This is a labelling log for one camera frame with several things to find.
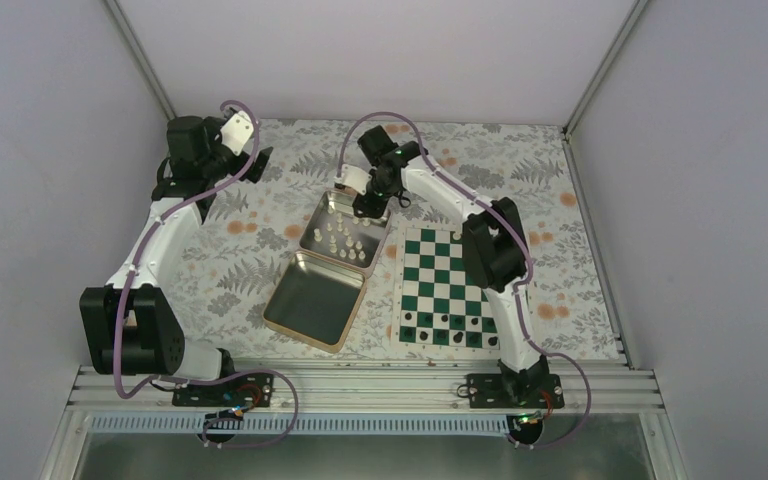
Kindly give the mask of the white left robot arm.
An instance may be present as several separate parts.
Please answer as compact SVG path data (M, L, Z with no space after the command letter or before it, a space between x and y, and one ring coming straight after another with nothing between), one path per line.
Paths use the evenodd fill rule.
M217 186L230 179L259 181L272 150L255 157L245 152L254 132L254 122L242 111L168 122L168 154L157 172L146 224L124 264L104 285L86 288L79 300L96 372L195 380L215 405L236 396L239 380L229 371L228 353L186 339L163 288L204 224Z

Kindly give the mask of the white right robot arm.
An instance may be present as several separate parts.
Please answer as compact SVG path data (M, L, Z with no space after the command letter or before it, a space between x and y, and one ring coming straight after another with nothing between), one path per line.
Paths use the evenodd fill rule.
M381 126L358 145L369 170L341 166L339 183L356 190L353 212L378 219L388 202L411 193L460 224L466 275L482 289L500 337L501 391L515 407L538 397L550 371L545 355L529 345L524 292L533 274L519 211L509 198L492 200L450 176L420 141L396 144Z

